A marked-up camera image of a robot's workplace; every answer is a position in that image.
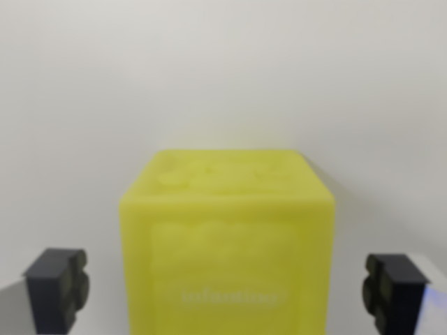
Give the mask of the black grey gripper right finger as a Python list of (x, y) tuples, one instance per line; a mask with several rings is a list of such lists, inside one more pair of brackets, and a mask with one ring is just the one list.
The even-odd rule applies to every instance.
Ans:
[(445, 334), (446, 273), (415, 253), (370, 253), (362, 300), (379, 334)]

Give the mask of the black grey gripper left finger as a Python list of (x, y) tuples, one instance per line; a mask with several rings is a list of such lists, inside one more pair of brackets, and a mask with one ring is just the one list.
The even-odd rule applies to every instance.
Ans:
[(2, 334), (69, 334), (87, 303), (87, 252), (47, 248), (15, 280), (1, 282)]

